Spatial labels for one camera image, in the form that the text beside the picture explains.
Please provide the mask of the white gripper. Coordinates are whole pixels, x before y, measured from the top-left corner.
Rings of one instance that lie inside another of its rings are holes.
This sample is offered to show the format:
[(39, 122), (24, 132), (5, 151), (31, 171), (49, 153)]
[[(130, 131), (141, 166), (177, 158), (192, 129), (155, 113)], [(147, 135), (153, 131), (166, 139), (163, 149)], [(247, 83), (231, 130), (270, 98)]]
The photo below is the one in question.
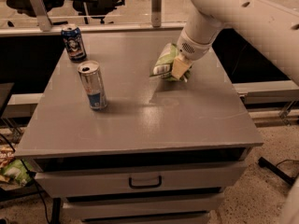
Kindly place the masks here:
[(181, 79), (192, 66), (192, 61), (201, 59), (208, 52), (211, 45), (191, 40), (185, 30), (182, 30), (178, 38), (177, 47), (178, 51), (190, 60), (176, 57), (173, 61), (171, 76), (175, 79)]

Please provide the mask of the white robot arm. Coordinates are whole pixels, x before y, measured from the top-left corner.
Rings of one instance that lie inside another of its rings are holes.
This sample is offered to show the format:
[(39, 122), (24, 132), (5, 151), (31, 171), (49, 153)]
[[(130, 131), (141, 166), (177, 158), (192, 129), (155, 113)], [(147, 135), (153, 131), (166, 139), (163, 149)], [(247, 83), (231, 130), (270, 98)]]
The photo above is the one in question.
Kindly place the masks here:
[(266, 0), (191, 0), (193, 11), (178, 39), (172, 76), (181, 78), (202, 58), (220, 30), (235, 29), (294, 83), (299, 83), (299, 22), (295, 11)]

